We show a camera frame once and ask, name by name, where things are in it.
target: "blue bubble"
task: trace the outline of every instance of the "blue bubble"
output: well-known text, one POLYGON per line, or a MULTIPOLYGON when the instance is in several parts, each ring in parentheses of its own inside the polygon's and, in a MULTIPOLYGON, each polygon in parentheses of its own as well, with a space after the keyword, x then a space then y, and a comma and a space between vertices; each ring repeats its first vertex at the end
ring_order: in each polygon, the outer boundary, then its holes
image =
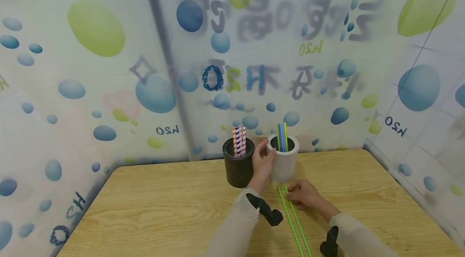
POLYGON ((203 13, 202 9, 193 0, 184 0, 178 5, 176 18, 179 25, 188 32, 196 32, 202 27, 203 13))
POLYGON ((354 27, 355 27, 355 25, 352 22, 350 22, 349 25, 348 25, 348 32, 354 30, 354 27))
POLYGON ((196 146, 196 147, 194 147, 194 148, 192 149, 192 152, 193 152, 194 154, 200 154, 200 153, 202 153, 202 146, 196 146))
POLYGON ((93 171, 93 172, 97 172, 97 171, 99 171, 99 170, 100 170, 100 163, 94 162, 94 163, 92 164, 92 171, 93 171))
POLYGON ((9 196, 15 192, 18 183, 10 178, 0 182, 0 196, 9 196))
POLYGON ((305 35, 307 35, 307 31, 308 31, 308 25, 307 24, 304 24, 303 27, 302 27, 302 36, 304 37, 305 35))
POLYGON ((344 107, 340 107, 334 110, 331 116, 331 123, 339 125, 340 123, 346 122, 347 119, 349 119, 349 111, 344 107))
POLYGON ((274 103, 268 103, 268 104, 266 105, 266 109, 267 109, 268 111, 276 111, 276 105, 275 105, 274 103))
POLYGON ((399 171, 401 172, 401 174, 403 174, 405 176, 412 175, 412 168, 410 167, 410 165, 408 165, 406 163, 401 163, 399 165, 399 171))
POLYGON ((179 76, 178 85, 184 92, 193 92, 199 86, 199 78, 195 73, 188 71, 179 76))
POLYGON ((242 104, 242 103, 237 103, 237 104, 236 104, 236 109, 238 109, 239 111, 244 110, 244 104, 242 104))
POLYGON ((227 110, 230 106, 229 97, 224 93, 218 93, 213 98, 213 106, 220 110, 227 110))
POLYGON ((19 64, 24 65, 25 67, 30 67, 34 64, 34 58, 26 53, 21 53, 18 55, 16 60, 19 62, 19 64))
POLYGON ((358 0, 352 0, 352 3, 350 4, 350 9, 354 10, 357 8, 358 5, 358 0))
POLYGON ((0 44, 9 49, 15 49, 19 46, 19 41, 11 35, 0 36, 0 44))
POLYGON ((218 141, 218 136, 212 134, 212 135, 207 137, 207 140, 210 143, 215 143, 216 141, 218 141))
POLYGON ((349 77, 355 73, 355 63, 350 59, 341 60, 339 67, 337 67, 337 76, 339 77, 349 77))
POLYGON ((226 31, 221 33, 213 33, 210 39, 210 43, 212 44, 212 48, 214 51, 218 53, 226 53, 230 47, 229 35, 226 31))
POLYGON ((299 121, 300 115, 294 111, 288 112, 283 118, 283 122, 285 122, 288 127, 296 126, 299 121))
POLYGON ((44 51, 42 49, 42 46, 40 46, 39 44, 36 44, 36 43, 29 44, 29 50, 31 52, 33 52, 33 53, 36 53, 36 54, 42 53, 42 51, 44 51))
POLYGON ((324 74, 325 73, 321 69, 317 69, 315 70, 315 72, 313 72, 313 76, 315 77, 315 79, 321 79, 324 74))
POLYGON ((0 251, 8 245, 13 233, 13 226, 9 221, 0 221, 0 251))
POLYGON ((436 181, 431 176, 423 178, 423 184, 425 184, 426 189, 430 192, 434 192, 436 190, 436 181))
POLYGON ((112 141, 116 138, 116 132, 111 127, 100 125, 94 129, 94 137, 100 141, 112 141))
POLYGON ((23 111, 26 114, 30 114, 34 111, 34 106, 31 103, 22 103, 21 108, 23 108, 23 111))
POLYGON ((19 228, 18 236, 20 238, 26 238, 32 233, 33 230, 34 230, 34 224, 32 223, 24 224, 19 228))
POLYGON ((47 115, 47 122, 49 122, 52 125, 55 125, 58 121, 58 117, 55 115, 47 115))
POLYGON ((440 77, 431 65, 417 65, 400 78, 397 92, 402 104, 412 111, 424 111, 434 104, 440 90, 440 77))
POLYGON ((254 116, 248 115, 242 119, 242 125, 247 129, 253 130, 259 126, 259 120, 254 116))
POLYGON ((92 116, 98 119, 102 117, 102 113, 100 111, 92 111, 92 116))
POLYGON ((139 81, 136 97, 144 108, 154 113, 168 113, 176 106, 171 83, 158 75, 149 76, 145 85, 139 81))
POLYGON ((39 205, 39 211, 44 212, 48 211, 52 207, 51 199, 44 199, 39 205))
POLYGON ((58 84, 58 92, 65 98, 79 99, 86 94, 86 89, 76 80, 65 79, 58 84))
POLYGON ((51 181, 61 178, 61 164, 56 159, 50 159, 45 165, 45 176, 51 181))
POLYGON ((2 22, 3 25, 11 31, 19 31, 23 28, 21 22, 19 22, 18 19, 12 17, 3 18, 2 22))

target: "sleeve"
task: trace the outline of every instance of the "sleeve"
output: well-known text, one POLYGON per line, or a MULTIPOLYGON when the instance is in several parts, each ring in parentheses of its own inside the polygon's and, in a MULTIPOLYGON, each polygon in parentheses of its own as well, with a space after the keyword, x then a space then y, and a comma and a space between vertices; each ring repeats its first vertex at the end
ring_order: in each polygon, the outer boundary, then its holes
POLYGON ((336 243, 346 257, 397 257, 367 227, 350 215, 337 214, 331 218, 329 225, 339 228, 336 243))
POLYGON ((229 215, 213 236, 204 257, 244 257, 260 212, 247 199, 246 193, 260 197, 255 190, 243 190, 232 204, 229 215))

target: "person's left hand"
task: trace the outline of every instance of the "person's left hand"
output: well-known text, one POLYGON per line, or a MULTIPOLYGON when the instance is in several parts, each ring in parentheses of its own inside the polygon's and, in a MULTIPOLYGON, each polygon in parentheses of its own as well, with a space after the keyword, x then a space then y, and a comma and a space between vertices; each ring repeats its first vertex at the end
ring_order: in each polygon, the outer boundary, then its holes
POLYGON ((247 186, 254 189, 260 195, 269 182, 273 160, 276 155, 275 148, 266 155, 267 144, 268 139, 265 139, 255 147, 255 151, 252 155, 253 177, 247 186))

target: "wooden table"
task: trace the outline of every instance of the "wooden table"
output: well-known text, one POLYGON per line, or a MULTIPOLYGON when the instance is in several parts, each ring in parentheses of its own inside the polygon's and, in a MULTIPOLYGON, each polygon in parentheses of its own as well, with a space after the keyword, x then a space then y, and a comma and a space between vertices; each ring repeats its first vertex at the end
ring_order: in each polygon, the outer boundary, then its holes
MULTIPOLYGON (((299 178, 400 256, 464 256, 365 150, 302 153, 299 178)), ((227 183, 222 159, 118 168, 58 256, 203 256, 239 192, 227 183)), ((270 227, 261 217, 247 256, 299 256, 276 186, 263 198, 284 220, 270 227)), ((321 256, 327 224, 312 212, 297 214, 313 256, 321 256)))

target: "green straw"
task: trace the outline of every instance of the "green straw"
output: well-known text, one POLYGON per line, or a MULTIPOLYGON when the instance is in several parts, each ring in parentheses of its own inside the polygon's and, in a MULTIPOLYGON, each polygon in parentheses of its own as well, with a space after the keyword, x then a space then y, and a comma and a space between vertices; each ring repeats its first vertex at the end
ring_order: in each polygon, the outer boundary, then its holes
POLYGON ((295 212, 294 205, 293 205, 293 203, 291 201, 289 201, 289 203, 291 204, 292 211, 294 212, 294 217, 295 217, 295 220, 297 221, 297 226, 299 226, 300 235, 302 235, 302 239, 304 240, 304 244, 305 244, 305 248, 307 249, 308 256, 312 257, 312 253, 310 252, 310 248, 308 247, 307 240, 305 239, 305 236, 304 236, 304 231, 302 230, 302 226, 300 225, 299 218, 297 218, 297 213, 295 212))
POLYGON ((289 212, 287 211, 286 203, 284 201, 284 198, 283 198, 283 195, 281 193, 281 189, 279 188, 279 186, 278 186, 278 193, 279 193, 279 197, 281 198, 281 202, 283 203, 284 211, 286 212, 286 215, 287 215, 287 220, 289 221, 289 224, 291 225, 292 233, 294 234, 297 247, 299 248, 300 256, 304 257, 304 253, 302 252, 302 248, 300 247, 299 239, 297 238, 297 234, 295 233, 295 230, 294 230, 294 225, 292 224, 292 221, 291 221, 291 216, 289 215, 289 212))

